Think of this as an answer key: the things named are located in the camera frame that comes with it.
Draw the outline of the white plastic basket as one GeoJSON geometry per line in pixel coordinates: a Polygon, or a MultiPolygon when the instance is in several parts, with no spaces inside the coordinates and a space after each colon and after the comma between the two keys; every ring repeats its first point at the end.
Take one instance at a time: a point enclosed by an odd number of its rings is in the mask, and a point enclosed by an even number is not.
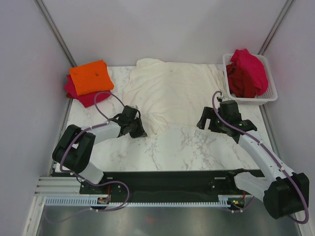
{"type": "Polygon", "coordinates": [[[226,54],[223,54],[222,56],[222,62],[223,62],[222,70],[225,77],[224,89],[226,93],[225,97],[227,99],[235,100],[238,104],[241,104],[241,105],[256,105],[256,106],[263,105],[267,102],[273,102],[278,99],[278,93],[277,93],[273,76],[270,70],[269,62],[267,58],[264,57],[263,55],[254,55],[254,56],[258,58],[260,62],[264,65],[264,69],[265,69],[266,76],[268,79],[267,90],[261,96],[256,96],[255,98],[239,98],[239,97],[236,97],[234,94],[231,94],[229,90],[229,85],[228,85],[228,76],[227,76],[226,66],[228,64],[231,64],[230,59],[232,56],[233,56],[233,53],[226,53],[226,54]]]}

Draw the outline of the corner metal post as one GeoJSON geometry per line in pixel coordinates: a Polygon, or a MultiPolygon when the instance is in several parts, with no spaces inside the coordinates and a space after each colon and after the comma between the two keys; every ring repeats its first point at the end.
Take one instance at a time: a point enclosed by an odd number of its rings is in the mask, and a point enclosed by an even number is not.
{"type": "Polygon", "coordinates": [[[66,59],[68,60],[69,64],[72,67],[76,67],[77,63],[75,62],[65,40],[62,37],[53,17],[51,16],[47,6],[45,5],[43,0],[34,0],[34,3],[37,5],[39,11],[41,12],[46,24],[50,28],[53,36],[55,37],[56,41],[58,42],[63,54],[65,55],[66,59]]]}
{"type": "Polygon", "coordinates": [[[282,6],[275,22],[273,23],[271,29],[269,30],[269,33],[267,34],[262,46],[260,47],[258,54],[264,55],[266,51],[268,50],[268,47],[270,46],[272,40],[274,39],[276,33],[280,29],[282,23],[284,22],[286,16],[289,14],[291,8],[293,7],[296,0],[286,0],[284,5],[282,6]]]}

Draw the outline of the aluminium extrusion rail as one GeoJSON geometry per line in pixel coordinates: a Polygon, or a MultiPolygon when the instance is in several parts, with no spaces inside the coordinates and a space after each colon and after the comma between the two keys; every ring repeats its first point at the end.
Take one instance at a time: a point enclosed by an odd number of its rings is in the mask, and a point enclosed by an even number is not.
{"type": "Polygon", "coordinates": [[[36,196],[75,196],[81,184],[74,177],[40,177],[35,189],[36,196]]]}

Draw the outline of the right corner metal post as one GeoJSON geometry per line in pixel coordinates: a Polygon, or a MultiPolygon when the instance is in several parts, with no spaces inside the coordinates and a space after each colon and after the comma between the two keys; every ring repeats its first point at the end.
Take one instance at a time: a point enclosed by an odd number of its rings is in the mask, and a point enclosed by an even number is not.
{"type": "Polygon", "coordinates": [[[267,34],[262,46],[260,47],[258,54],[264,55],[266,51],[268,50],[268,47],[270,46],[272,40],[274,39],[276,33],[280,29],[282,23],[284,22],[286,16],[289,14],[291,8],[293,7],[296,0],[286,0],[284,5],[282,6],[275,22],[273,23],[271,29],[269,30],[269,33],[267,34]]]}

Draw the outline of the folded magenta t shirt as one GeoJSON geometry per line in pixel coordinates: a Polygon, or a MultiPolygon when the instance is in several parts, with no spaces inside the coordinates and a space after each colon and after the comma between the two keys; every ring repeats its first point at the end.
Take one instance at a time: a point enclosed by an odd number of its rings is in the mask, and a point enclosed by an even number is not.
{"type": "Polygon", "coordinates": [[[67,75],[67,83],[64,86],[64,90],[67,92],[66,96],[78,100],[85,108],[93,106],[95,104],[95,96],[102,91],[103,88],[114,88],[110,76],[94,75],[91,79],[75,79],[73,81],[71,75],[67,75]]]}

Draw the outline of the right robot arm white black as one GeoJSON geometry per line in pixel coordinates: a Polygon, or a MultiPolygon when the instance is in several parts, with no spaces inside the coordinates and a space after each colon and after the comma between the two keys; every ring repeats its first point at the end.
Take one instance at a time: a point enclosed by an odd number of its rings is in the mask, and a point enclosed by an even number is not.
{"type": "Polygon", "coordinates": [[[230,173],[225,181],[230,193],[243,190],[261,200],[269,215],[275,219],[291,216],[304,211],[304,220],[295,220],[298,224],[309,221],[309,185],[304,173],[295,173],[288,165],[264,143],[257,127],[250,120],[243,120],[235,101],[222,101],[219,108],[204,107],[197,123],[199,129],[226,134],[242,147],[258,165],[264,178],[255,177],[244,169],[230,173]]]}

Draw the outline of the left corner metal post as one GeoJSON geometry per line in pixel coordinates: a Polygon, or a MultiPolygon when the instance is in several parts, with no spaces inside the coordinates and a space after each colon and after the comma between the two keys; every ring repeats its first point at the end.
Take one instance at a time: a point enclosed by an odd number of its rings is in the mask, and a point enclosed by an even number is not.
{"type": "Polygon", "coordinates": [[[39,11],[41,12],[46,24],[50,28],[53,36],[55,37],[56,41],[58,42],[63,54],[65,55],[66,59],[68,60],[69,64],[72,67],[76,67],[77,63],[75,62],[65,40],[62,37],[53,17],[51,16],[47,6],[45,5],[43,0],[34,0],[34,3],[37,5],[39,11]]]}

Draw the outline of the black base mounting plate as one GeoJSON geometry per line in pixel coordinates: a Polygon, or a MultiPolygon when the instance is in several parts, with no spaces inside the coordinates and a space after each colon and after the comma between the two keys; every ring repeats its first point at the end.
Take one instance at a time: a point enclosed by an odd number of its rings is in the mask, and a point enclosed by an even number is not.
{"type": "Polygon", "coordinates": [[[108,186],[95,187],[83,182],[80,194],[105,195],[118,202],[166,201],[197,202],[216,200],[220,195],[243,196],[232,183],[231,170],[107,172],[102,180],[108,186]]]}

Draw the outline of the folded orange t shirt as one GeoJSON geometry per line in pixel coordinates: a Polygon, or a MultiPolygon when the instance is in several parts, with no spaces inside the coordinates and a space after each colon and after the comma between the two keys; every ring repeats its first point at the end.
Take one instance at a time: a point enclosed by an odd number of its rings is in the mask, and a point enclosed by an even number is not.
{"type": "Polygon", "coordinates": [[[69,69],[77,95],[114,89],[107,64],[98,60],[69,69]]]}

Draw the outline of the crumpled magenta t shirt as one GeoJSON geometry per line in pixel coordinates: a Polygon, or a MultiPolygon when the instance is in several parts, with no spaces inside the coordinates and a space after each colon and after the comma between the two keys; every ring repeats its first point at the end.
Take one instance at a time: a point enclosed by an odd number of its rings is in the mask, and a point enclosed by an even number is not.
{"type": "Polygon", "coordinates": [[[235,63],[242,71],[245,85],[243,98],[255,98],[261,96],[267,90],[268,79],[264,65],[247,49],[236,50],[230,61],[235,63]]]}

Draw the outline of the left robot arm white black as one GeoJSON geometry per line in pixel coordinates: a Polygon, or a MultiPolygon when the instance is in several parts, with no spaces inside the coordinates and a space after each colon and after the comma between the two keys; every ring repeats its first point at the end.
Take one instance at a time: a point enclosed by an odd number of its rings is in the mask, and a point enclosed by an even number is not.
{"type": "Polygon", "coordinates": [[[90,161],[93,147],[126,134],[133,139],[148,136],[140,111],[128,105],[124,106],[121,113],[104,123],[87,128],[69,125],[57,143],[52,159],[59,163],[61,172],[73,173],[88,182],[96,193],[104,193],[108,188],[108,181],[104,179],[104,172],[90,161]]]}

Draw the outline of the cream white t shirt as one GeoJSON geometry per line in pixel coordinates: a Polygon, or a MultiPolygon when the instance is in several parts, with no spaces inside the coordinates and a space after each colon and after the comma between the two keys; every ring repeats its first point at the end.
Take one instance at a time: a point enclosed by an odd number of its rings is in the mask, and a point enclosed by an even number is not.
{"type": "Polygon", "coordinates": [[[138,108],[151,138],[171,124],[195,128],[217,90],[224,90],[224,74],[215,65],[147,58],[131,70],[123,101],[138,108]]]}

